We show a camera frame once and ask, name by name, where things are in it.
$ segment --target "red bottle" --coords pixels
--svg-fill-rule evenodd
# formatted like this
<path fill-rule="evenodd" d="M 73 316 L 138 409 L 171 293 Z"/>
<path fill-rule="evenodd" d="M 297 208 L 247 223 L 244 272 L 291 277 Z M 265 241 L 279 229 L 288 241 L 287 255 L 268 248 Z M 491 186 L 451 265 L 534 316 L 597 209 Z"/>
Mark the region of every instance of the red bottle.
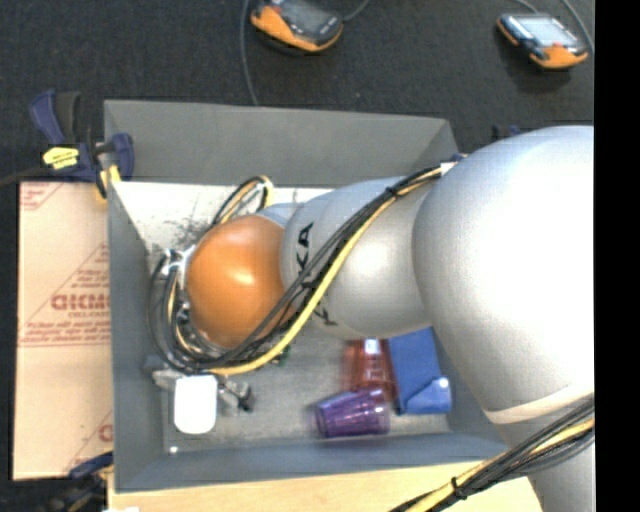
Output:
<path fill-rule="evenodd" d="M 388 401 L 396 397 L 396 383 L 387 340 L 357 340 L 353 350 L 351 389 L 381 387 Z"/>

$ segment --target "cardboard sheet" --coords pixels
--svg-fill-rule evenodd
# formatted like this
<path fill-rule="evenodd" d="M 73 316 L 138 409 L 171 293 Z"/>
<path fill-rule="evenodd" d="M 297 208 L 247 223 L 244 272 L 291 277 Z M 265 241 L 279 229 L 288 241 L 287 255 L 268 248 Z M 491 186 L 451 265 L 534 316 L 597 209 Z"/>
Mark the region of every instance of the cardboard sheet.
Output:
<path fill-rule="evenodd" d="M 111 450 L 107 205 L 86 183 L 20 189 L 14 479 Z"/>

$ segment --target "orange device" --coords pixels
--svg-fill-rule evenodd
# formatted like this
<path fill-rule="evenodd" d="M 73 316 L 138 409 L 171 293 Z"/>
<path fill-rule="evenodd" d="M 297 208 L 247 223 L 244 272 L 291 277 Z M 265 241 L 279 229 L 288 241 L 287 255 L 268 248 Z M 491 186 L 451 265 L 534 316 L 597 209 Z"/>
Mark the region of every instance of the orange device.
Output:
<path fill-rule="evenodd" d="M 548 14 L 503 14 L 497 26 L 509 42 L 543 69 L 568 69 L 588 56 L 586 45 Z"/>
<path fill-rule="evenodd" d="M 342 34 L 340 14 L 306 0 L 260 0 L 250 16 L 265 40 L 280 49 L 319 53 Z"/>

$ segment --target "black floor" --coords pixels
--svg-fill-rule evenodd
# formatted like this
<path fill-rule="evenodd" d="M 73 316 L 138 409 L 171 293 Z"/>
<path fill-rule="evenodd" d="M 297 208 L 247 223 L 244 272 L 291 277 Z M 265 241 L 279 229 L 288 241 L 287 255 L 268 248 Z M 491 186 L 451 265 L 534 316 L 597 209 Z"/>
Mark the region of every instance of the black floor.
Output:
<path fill-rule="evenodd" d="M 359 2 L 323 3 L 350 12 Z M 530 2 L 595 41 L 595 0 Z M 80 91 L 84 120 L 98 137 L 104 99 L 251 105 L 241 4 L 0 0 L 0 178 L 38 165 L 44 141 L 27 104 L 48 88 Z M 262 105 L 440 117 L 463 152 L 490 143 L 493 125 L 592 125 L 595 55 L 568 72 L 538 71 L 496 33 L 497 16 L 511 11 L 526 8 L 515 0 L 372 0 L 334 48 L 299 58 L 264 46 L 245 25 L 247 69 Z M 0 190 L 0 215 L 0 511 L 32 511 L 68 485 L 10 482 L 15 186 Z"/>

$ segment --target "clamp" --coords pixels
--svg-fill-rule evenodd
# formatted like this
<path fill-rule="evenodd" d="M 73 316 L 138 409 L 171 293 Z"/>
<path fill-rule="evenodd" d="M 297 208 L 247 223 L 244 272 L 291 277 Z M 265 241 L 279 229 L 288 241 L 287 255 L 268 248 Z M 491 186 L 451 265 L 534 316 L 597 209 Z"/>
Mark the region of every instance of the clamp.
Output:
<path fill-rule="evenodd" d="M 58 94 L 49 89 L 31 101 L 29 113 L 52 146 L 43 154 L 50 175 L 64 181 L 95 183 L 102 197 L 106 197 L 109 180 L 128 180 L 133 175 L 133 141 L 127 133 L 116 133 L 101 145 L 79 141 L 76 136 L 79 98 L 78 92 Z M 98 157 L 105 153 L 114 154 L 117 164 L 103 169 Z"/>

